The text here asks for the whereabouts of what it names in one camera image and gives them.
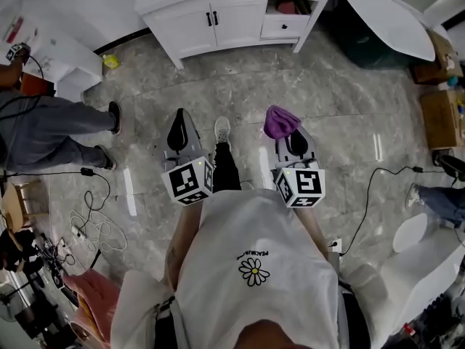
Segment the white t-shirt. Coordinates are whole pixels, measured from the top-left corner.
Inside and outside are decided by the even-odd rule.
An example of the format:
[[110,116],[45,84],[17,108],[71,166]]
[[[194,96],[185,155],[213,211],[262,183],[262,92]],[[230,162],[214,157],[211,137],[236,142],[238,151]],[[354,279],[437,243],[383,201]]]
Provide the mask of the white t-shirt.
[[191,349],[233,348],[262,319],[296,344],[338,347],[337,275],[275,191],[206,199],[175,295]]

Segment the yellow bottle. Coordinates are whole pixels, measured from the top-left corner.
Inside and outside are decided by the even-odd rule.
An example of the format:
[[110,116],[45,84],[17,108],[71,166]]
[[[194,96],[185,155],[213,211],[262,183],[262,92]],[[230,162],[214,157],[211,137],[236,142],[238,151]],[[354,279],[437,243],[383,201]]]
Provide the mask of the yellow bottle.
[[103,63],[109,68],[117,68],[119,66],[118,58],[115,55],[103,55]]

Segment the drawer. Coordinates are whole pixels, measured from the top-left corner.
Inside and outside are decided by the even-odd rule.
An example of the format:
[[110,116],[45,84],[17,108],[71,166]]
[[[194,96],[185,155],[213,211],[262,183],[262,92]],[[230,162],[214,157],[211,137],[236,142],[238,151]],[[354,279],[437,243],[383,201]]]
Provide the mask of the drawer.
[[310,19],[309,15],[264,15],[262,39],[299,38]]

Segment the foot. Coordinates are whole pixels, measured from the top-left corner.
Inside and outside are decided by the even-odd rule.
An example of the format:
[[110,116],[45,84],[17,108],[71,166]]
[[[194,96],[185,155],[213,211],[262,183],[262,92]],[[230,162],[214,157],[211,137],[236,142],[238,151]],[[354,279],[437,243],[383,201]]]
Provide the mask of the foot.
[[108,112],[115,116],[116,124],[110,132],[114,135],[119,135],[121,132],[121,107],[118,103],[111,101],[108,105]]
[[230,144],[231,124],[224,116],[220,116],[215,122],[215,136],[217,136],[217,143]]
[[418,185],[413,183],[410,186],[410,189],[407,193],[407,198],[405,199],[405,206],[411,208],[415,203],[423,205],[424,202],[420,198],[420,193],[418,190]]
[[240,188],[242,190],[253,190],[254,186],[249,181],[243,181],[240,183]]
[[116,160],[108,153],[107,149],[101,145],[94,146],[95,148],[100,149],[105,154],[105,165],[102,167],[103,169],[108,169],[109,171],[113,171],[116,169]]

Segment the cabinet door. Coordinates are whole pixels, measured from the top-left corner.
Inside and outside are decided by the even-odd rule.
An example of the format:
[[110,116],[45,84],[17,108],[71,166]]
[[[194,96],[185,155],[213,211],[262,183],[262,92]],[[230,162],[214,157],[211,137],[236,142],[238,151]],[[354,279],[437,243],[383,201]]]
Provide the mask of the cabinet door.
[[156,16],[161,33],[180,57],[217,46],[210,4],[193,4]]
[[267,0],[237,0],[211,4],[218,46],[236,47],[260,40]]

